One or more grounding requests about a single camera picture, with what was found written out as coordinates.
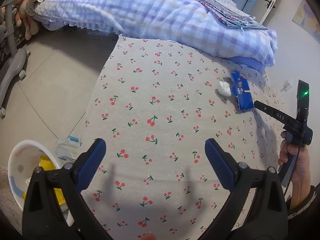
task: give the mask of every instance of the finger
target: finger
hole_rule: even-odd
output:
[[[141,240],[156,240],[156,237],[153,233],[148,233],[145,234]]]
[[[281,132],[280,136],[281,136],[283,139],[285,139],[286,136],[287,136],[287,131]]]
[[[297,155],[298,154],[298,150],[299,150],[299,145],[293,145],[293,144],[289,144],[288,145],[288,152],[292,155]],[[302,154],[304,152],[304,147],[300,147],[300,154]]]
[[[281,142],[280,151],[283,151],[284,153],[288,153],[288,143],[285,140]]]
[[[279,160],[286,163],[288,161],[288,156],[284,152],[280,151]]]

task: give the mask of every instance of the bed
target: bed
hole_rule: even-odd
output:
[[[205,157],[215,138],[251,168],[277,166],[281,124],[239,111],[217,93],[230,72],[248,79],[254,100],[283,102],[257,71],[167,40],[120,36],[103,67],[85,116],[82,146],[96,138],[107,153],[82,196],[114,239],[198,239],[227,199]],[[248,212],[250,192],[235,228]]]
[[[236,9],[231,0],[215,1]],[[274,30],[227,28],[196,0],[29,0],[26,10],[49,30],[71,25],[177,41],[260,73],[275,64]]]

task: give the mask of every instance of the checkered blanket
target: checkered blanket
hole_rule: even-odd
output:
[[[274,30],[229,29],[195,0],[30,0],[27,13],[127,37],[177,41],[214,57],[275,63]]]

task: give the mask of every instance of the human hand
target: human hand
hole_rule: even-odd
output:
[[[281,133],[282,138],[286,138],[286,131]],[[278,160],[278,164],[282,165],[288,161],[287,153],[292,155],[298,154],[298,145],[293,145],[287,143],[285,140],[282,141],[280,146],[280,156]],[[299,156],[297,159],[296,167],[292,173],[292,197],[290,209],[295,208],[310,193],[311,186],[311,175],[310,175],[310,159],[307,147],[300,147]]]
[[[285,139],[286,131],[281,133],[281,137]],[[282,141],[280,146],[280,156],[278,160],[278,164],[282,165],[288,161],[287,154],[290,153],[292,155],[298,154],[298,145],[293,145],[287,143],[285,140]],[[297,160],[297,165],[295,170],[293,171],[291,181],[292,183],[297,181],[304,181],[306,178],[310,177],[310,159],[307,147],[300,147],[299,157]]]

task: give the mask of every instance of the yellow cloth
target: yellow cloth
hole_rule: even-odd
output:
[[[40,156],[39,166],[41,166],[45,171],[51,171],[56,169],[52,161],[46,155]],[[62,190],[60,188],[55,188],[54,192],[56,194],[59,205],[62,205],[66,202],[66,200],[63,197]],[[27,193],[22,194],[24,200],[26,199],[26,195]]]

